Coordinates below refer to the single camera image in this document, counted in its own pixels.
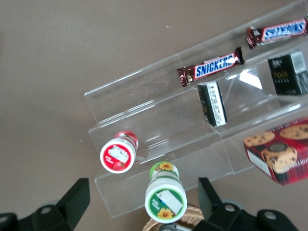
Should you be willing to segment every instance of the wicker basket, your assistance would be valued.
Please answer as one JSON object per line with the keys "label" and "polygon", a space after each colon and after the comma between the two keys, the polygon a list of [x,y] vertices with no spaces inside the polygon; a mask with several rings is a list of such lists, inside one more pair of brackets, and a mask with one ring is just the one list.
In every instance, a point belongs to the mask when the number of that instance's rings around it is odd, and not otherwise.
{"label": "wicker basket", "polygon": [[[180,220],[175,222],[175,224],[193,229],[197,226],[197,224],[199,224],[201,220],[204,220],[201,210],[197,207],[189,205],[187,206],[185,214],[181,217]],[[143,227],[142,231],[158,231],[161,225],[161,223],[150,219],[148,223]]]}

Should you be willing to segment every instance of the black box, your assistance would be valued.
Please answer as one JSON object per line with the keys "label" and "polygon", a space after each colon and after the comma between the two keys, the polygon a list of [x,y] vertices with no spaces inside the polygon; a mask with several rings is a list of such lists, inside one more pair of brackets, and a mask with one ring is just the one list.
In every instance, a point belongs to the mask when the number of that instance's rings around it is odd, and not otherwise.
{"label": "black box", "polygon": [[227,117],[218,83],[200,83],[198,92],[206,121],[214,127],[225,125]]}
{"label": "black box", "polygon": [[268,59],[277,95],[308,93],[308,72],[301,51]]}

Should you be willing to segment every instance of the small bottle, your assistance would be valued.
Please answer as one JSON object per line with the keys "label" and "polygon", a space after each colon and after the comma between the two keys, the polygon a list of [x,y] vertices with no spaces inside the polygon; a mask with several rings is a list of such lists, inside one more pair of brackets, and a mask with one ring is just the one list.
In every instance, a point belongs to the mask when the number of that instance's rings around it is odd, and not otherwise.
{"label": "small bottle", "polygon": [[134,164],[138,138],[131,131],[121,131],[101,149],[102,166],[112,173],[127,172]]}
{"label": "small bottle", "polygon": [[156,163],[150,179],[144,203],[148,215],[164,224],[179,220],[187,209],[187,198],[178,169],[167,161]]}

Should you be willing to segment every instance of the snickers bar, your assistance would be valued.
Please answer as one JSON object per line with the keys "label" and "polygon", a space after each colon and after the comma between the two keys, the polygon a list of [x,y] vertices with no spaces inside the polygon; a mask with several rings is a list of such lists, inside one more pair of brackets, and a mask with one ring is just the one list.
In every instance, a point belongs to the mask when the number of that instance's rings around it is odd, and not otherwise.
{"label": "snickers bar", "polygon": [[226,54],[209,61],[204,61],[199,65],[179,68],[177,71],[180,76],[181,84],[187,84],[205,78],[220,71],[229,69],[235,65],[244,64],[241,47],[236,48],[235,52]]}
{"label": "snickers bar", "polygon": [[287,39],[294,36],[306,35],[308,32],[307,18],[269,26],[266,28],[255,29],[250,27],[247,29],[247,41],[249,48],[255,48],[257,45],[265,45],[280,39]]}

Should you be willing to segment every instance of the clear acrylic display stand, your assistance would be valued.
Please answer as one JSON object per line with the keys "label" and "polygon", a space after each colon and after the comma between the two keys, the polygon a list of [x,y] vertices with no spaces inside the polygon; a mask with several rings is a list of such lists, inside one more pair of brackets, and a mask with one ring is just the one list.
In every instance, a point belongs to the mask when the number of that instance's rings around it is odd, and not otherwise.
{"label": "clear acrylic display stand", "polygon": [[[198,177],[216,180],[251,168],[243,138],[308,115],[307,96],[277,96],[267,63],[268,58],[295,50],[302,51],[307,63],[308,37],[299,36],[253,50],[246,41],[249,26],[265,27],[296,20],[307,11],[306,0],[293,2],[85,93],[98,124],[89,131],[98,152],[122,130],[133,131],[140,142],[130,171],[112,174],[102,167],[95,178],[112,217],[144,206],[148,173],[154,163],[172,161],[180,171],[184,188],[189,190],[197,187]],[[178,68],[225,55],[239,46],[245,65],[186,88],[181,86]],[[196,89],[199,82],[212,80],[219,84],[228,118],[228,123],[218,128],[206,123]]]}

